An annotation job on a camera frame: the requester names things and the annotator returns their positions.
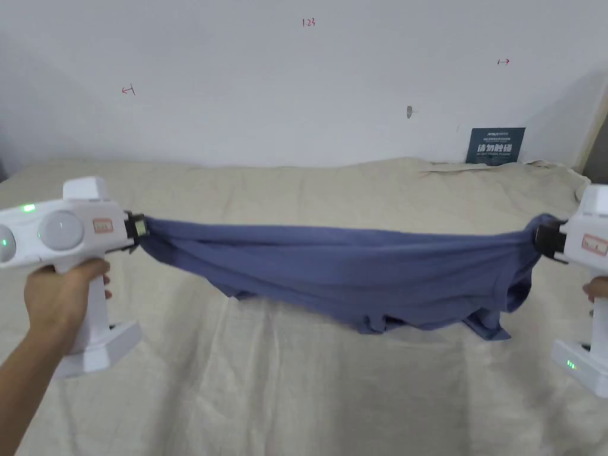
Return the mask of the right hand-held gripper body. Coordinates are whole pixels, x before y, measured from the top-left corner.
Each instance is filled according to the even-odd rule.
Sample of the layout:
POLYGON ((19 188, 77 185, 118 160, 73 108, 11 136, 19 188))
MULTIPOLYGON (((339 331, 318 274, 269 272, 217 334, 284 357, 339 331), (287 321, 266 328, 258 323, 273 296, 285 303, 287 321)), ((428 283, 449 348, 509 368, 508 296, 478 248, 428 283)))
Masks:
MULTIPOLYGON (((590 270, 592 277, 607 275, 607 185, 591 184, 575 214, 559 228, 565 246, 556 259, 590 270)), ((607 299, 595 299, 589 347, 556 340, 552 360, 594 395, 607 398, 607 299)))

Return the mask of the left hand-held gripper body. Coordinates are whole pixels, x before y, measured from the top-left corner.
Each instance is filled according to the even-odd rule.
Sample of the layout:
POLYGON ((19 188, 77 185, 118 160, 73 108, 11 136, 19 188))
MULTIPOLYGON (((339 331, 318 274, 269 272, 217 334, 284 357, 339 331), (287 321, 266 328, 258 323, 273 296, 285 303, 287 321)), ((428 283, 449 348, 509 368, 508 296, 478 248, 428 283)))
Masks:
MULTIPOLYGON (((133 251, 142 235, 142 217, 110 198, 97 176, 63 183, 62 198, 1 211, 1 268, 45 267, 67 273, 91 258, 133 251)), ((87 313, 72 349, 55 375, 80 376, 105 370, 140 341, 136 321, 109 322, 102 278, 90 283, 87 313)))

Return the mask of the person's right hand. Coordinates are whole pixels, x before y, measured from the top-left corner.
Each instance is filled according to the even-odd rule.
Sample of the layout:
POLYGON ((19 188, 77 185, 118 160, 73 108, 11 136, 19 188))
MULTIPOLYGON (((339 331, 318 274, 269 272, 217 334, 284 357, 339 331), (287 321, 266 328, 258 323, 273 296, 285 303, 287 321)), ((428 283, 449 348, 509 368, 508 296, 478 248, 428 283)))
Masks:
POLYGON ((595 277, 589 283, 583 285, 582 290, 591 303, 594 303, 597 299, 607 299, 608 278, 595 277))

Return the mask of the person's left hand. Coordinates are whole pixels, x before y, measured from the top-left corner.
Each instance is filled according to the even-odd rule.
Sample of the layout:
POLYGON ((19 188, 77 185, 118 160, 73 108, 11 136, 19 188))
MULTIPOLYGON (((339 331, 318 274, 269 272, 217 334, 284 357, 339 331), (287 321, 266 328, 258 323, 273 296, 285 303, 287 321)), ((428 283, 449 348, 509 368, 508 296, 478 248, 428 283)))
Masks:
POLYGON ((91 259, 63 274, 51 265, 30 273, 24 288, 28 333, 61 354, 68 353, 84 321, 91 282, 102 279, 103 300, 112 296, 105 289, 110 282, 109 271, 107 261, 91 259))

